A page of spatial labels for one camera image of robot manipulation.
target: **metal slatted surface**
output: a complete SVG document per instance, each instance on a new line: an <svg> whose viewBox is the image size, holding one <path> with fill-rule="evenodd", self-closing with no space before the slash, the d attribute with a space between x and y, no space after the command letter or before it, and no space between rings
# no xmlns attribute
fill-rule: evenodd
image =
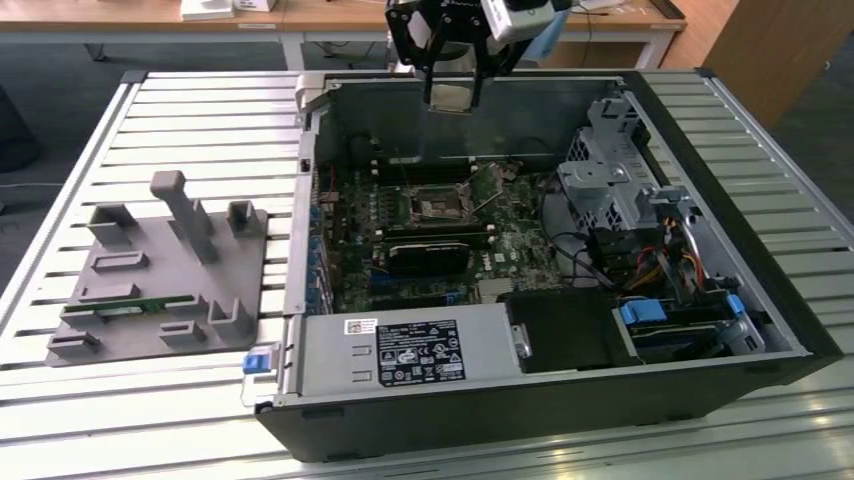
<svg viewBox="0 0 854 480"><path fill-rule="evenodd" d="M145 184L164 168L184 170L188 193L206 211L250 198L272 213L258 341L281 335L294 77L150 74L93 140L92 165L42 250L33 250L39 261L30 262L29 279L21 277L22 294L0 303L14 303L0 337L0 477L571 478L583 468L585 478L772 478L854 467L849 238L703 80L685 72L647 78L848 354L843 361L697 421L320 465L292 460L249 417L241 353L43 367L45 342L92 241L81 225L93 205L126 201L137 216L165 214ZM672 166L664 171L677 182ZM256 388L265 393L274 385Z"/></svg>

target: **motherboard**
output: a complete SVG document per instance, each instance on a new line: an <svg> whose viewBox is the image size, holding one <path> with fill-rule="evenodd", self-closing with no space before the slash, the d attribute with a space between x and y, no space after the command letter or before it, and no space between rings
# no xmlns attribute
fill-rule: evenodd
<svg viewBox="0 0 854 480"><path fill-rule="evenodd" d="M561 285L537 181L512 160L377 159L318 182L336 313L493 303Z"/></svg>

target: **warning label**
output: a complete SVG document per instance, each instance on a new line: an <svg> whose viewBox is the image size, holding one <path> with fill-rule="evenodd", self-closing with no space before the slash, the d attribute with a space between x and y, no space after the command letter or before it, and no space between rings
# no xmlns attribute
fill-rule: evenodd
<svg viewBox="0 0 854 480"><path fill-rule="evenodd" d="M382 387L465 379L456 320L376 326Z"/></svg>

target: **green circuit board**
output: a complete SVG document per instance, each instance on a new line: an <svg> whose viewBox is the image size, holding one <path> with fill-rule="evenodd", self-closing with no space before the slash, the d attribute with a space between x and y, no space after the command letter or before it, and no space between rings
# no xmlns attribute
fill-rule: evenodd
<svg viewBox="0 0 854 480"><path fill-rule="evenodd" d="M520 175L502 161L476 166L457 184L378 186L364 174L338 183L337 201L324 209L334 312L481 303L484 280L505 279L500 284L513 290L561 285L536 218L535 174ZM462 273L390 277L378 228L420 228L429 238L430 227L466 224L490 224L494 231L488 248L470 250Z"/></svg>

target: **blue release tab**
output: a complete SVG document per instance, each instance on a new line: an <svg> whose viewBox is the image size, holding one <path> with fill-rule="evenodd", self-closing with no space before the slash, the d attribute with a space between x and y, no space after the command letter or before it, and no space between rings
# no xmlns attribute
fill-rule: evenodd
<svg viewBox="0 0 854 480"><path fill-rule="evenodd" d="M249 353L242 357L242 373L252 375L254 373L269 372L269 354Z"/></svg>
<svg viewBox="0 0 854 480"><path fill-rule="evenodd" d="M619 313L625 325L631 325L632 323L663 322L667 320L661 303L653 299L627 301L620 307Z"/></svg>
<svg viewBox="0 0 854 480"><path fill-rule="evenodd" d="M628 308L628 304L619 307L619 315L620 317L623 317L623 323L625 325L631 325L637 321L637 319L635 318L635 314L631 313L631 308Z"/></svg>
<svg viewBox="0 0 854 480"><path fill-rule="evenodd" d="M732 309L732 313L736 317L744 313L744 304L741 303L741 299L737 295L727 295L725 303L729 304L729 308Z"/></svg>

